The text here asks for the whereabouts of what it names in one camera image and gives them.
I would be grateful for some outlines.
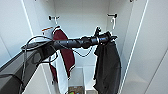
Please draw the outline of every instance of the cable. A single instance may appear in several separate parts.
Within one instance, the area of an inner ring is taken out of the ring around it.
[[[92,51],[92,48],[93,48],[93,46],[90,48],[90,50],[89,50],[89,52],[86,54],[86,55],[81,55],[79,52],[77,52],[77,51],[75,51],[75,50],[73,50],[73,49],[71,49],[71,48],[68,48],[68,47],[66,47],[66,46],[64,46],[64,45],[62,45],[62,44],[60,44],[59,42],[57,42],[57,41],[55,41],[56,43],[58,43],[60,46],[62,46],[62,47],[64,47],[65,49],[69,49],[69,50],[72,50],[72,51],[74,51],[75,53],[77,53],[79,56],[81,56],[81,57],[86,57],[86,56],[88,56],[89,54],[90,54],[90,52]]]
[[[25,49],[24,49],[24,62],[23,62],[23,71],[22,71],[22,77],[21,77],[21,81],[22,81],[22,82],[24,82],[24,76],[25,76],[28,44],[29,44],[29,42],[31,42],[33,39],[38,38],[38,37],[47,38],[47,39],[53,41],[53,39],[48,38],[48,37],[45,37],[45,36],[35,36],[35,37],[33,37],[33,38],[31,38],[31,39],[28,40],[28,42],[27,42],[26,45],[25,45]],[[71,48],[68,48],[68,47],[66,47],[66,46],[64,46],[64,45],[62,45],[62,44],[60,44],[60,43],[57,42],[57,41],[56,41],[56,43],[58,43],[60,46],[62,46],[62,47],[65,48],[65,49],[69,49],[69,50],[74,51],[75,53],[77,53],[77,54],[78,54],[79,56],[81,56],[81,57],[86,57],[86,56],[88,56],[88,55],[90,54],[92,48],[93,48],[93,46],[92,46],[91,49],[89,50],[89,52],[88,52],[86,55],[81,55],[79,52],[77,52],[77,51],[75,51],[75,50],[73,50],[73,49],[71,49]],[[24,91],[24,89],[25,89],[25,86],[24,86],[24,83],[23,83],[23,84],[20,85],[19,94],[21,94],[22,91]]]
[[[54,48],[54,46],[52,46],[52,45],[50,45],[53,49],[54,49],[54,51],[56,52],[55,54],[55,58],[53,59],[53,60],[51,60],[51,61],[49,61],[49,62],[39,62],[39,63],[51,63],[51,62],[54,62],[56,59],[57,59],[57,57],[58,57],[58,54],[57,54],[57,50]]]
[[[28,44],[29,42],[31,42],[33,39],[35,38],[38,38],[38,37],[42,37],[42,38],[47,38],[51,41],[53,41],[51,38],[48,38],[48,37],[45,37],[45,36],[35,36],[31,39],[28,40],[28,42],[26,43],[26,46],[25,46],[25,50],[24,50],[24,62],[23,62],[23,71],[22,71],[22,77],[21,77],[21,81],[24,82],[24,75],[25,75],[25,69],[26,69],[26,61],[27,61],[27,47],[28,47]],[[24,91],[24,83],[20,85],[20,90],[19,90],[19,94],[22,93],[22,91]]]

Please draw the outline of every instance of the white wardrobe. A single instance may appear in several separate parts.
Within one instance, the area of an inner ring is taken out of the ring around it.
[[[59,16],[57,25],[70,39],[93,36],[97,26],[101,33],[118,36],[122,64],[118,94],[168,94],[167,5],[167,0],[0,0],[0,67],[31,37],[51,37],[56,23],[49,16]],[[107,14],[117,14],[115,29]],[[85,58],[74,53],[76,67],[69,86],[94,90],[95,48]],[[59,94],[48,64],[38,67],[24,94]]]

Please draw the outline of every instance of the hanging clothes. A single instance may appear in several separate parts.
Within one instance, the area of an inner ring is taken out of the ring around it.
[[[94,88],[98,94],[117,94],[121,78],[121,62],[115,42],[99,44],[95,55],[98,57]]]
[[[68,39],[65,33],[57,26],[53,31],[53,40]],[[75,58],[72,50],[61,49],[58,51],[56,62],[50,64],[50,69],[53,74],[53,79],[58,82],[58,87],[61,94],[68,91],[68,79],[70,72],[75,67]]]

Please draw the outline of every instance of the grey garment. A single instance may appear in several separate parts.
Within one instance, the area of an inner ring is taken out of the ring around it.
[[[95,55],[98,57],[94,88],[98,94],[117,94],[121,78],[121,62],[115,42],[98,45]]]

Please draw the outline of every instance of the white wall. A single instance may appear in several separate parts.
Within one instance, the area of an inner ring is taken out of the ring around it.
[[[56,16],[60,16],[58,24],[68,38],[93,36],[97,26],[106,31],[109,0],[55,0]],[[75,54],[76,67],[95,65],[96,57],[91,54],[82,58]],[[88,49],[78,49],[81,54],[87,54]]]
[[[120,94],[167,94],[167,4],[167,0],[134,1],[121,57],[129,66]]]
[[[18,54],[21,46],[31,37],[42,35],[42,29],[55,26],[55,22],[48,19],[49,15],[55,15],[53,2],[53,0],[0,1],[0,67]],[[51,81],[49,67],[42,64],[33,75],[24,94],[53,94],[55,89]]]

